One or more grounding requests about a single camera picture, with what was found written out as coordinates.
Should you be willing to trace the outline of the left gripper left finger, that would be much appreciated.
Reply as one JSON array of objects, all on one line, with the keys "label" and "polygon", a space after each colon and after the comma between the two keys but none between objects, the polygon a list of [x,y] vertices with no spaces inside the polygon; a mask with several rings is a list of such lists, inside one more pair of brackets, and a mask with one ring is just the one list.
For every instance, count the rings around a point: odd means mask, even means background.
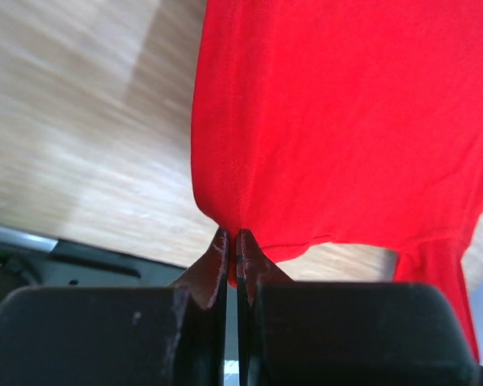
[{"label": "left gripper left finger", "polygon": [[34,286],[0,302],[0,385],[221,385],[229,237],[165,286]]}]

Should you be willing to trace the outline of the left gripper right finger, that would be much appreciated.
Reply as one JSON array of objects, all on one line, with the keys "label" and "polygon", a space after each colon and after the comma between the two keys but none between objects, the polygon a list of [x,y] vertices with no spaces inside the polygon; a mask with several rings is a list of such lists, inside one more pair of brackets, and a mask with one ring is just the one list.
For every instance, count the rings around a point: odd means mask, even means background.
[{"label": "left gripper right finger", "polygon": [[294,281],[236,239],[243,385],[477,385],[443,294],[420,283]]}]

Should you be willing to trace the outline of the red t shirt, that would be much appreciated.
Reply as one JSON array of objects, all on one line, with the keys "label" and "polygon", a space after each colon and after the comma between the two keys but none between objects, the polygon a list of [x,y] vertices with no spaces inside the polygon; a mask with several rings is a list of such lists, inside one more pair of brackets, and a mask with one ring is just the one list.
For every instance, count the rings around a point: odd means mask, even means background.
[{"label": "red t shirt", "polygon": [[210,1],[193,194],[273,261],[395,251],[477,347],[461,259],[483,212],[483,1]]}]

